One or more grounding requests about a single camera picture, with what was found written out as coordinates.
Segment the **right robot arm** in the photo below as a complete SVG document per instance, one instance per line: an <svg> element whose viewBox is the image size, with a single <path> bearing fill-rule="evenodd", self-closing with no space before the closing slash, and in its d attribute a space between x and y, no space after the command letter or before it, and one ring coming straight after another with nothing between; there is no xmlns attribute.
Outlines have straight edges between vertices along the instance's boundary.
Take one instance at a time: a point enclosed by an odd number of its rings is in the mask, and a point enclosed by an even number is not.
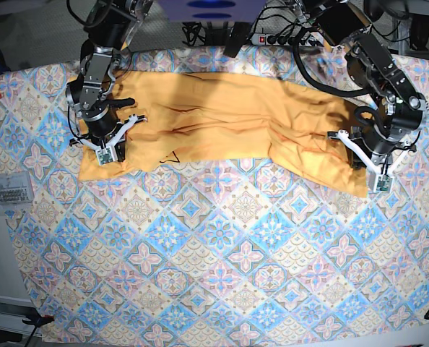
<svg viewBox="0 0 429 347"><path fill-rule="evenodd" d="M88 39L80 54L80 72L66 85L68 111L73 111L87 126L87 133L72 132L70 145L81 144L91 149L98 163L125 160L126 133L146 116L131 115L122 121L116 110L135 104L133 98L113 99L115 71L127 62L121 52L128 47L135 32L147 17L152 1L96 1L87 19L66 7L83 26Z"/></svg>

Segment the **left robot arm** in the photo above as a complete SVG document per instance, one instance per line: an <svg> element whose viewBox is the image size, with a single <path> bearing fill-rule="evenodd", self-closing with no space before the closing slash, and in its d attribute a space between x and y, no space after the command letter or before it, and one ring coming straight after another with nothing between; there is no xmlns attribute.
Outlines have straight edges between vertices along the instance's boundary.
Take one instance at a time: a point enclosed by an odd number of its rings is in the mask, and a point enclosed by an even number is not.
<svg viewBox="0 0 429 347"><path fill-rule="evenodd" d="M394 151L416 150L415 142L404 137L419 130L428 110L425 96L396 65L389 50L370 32L370 20L346 1L294 1L291 6L301 29L291 44L298 70L312 87L341 98L369 95L375 108L358 106L354 117L358 125L350 131L328 132L348 148L354 169L366 168L374 187L383 189L393 180L399 160ZM344 91L317 82L306 71L300 57L300 44L306 34L320 33L332 47L345 49L347 72L358 86Z"/></svg>

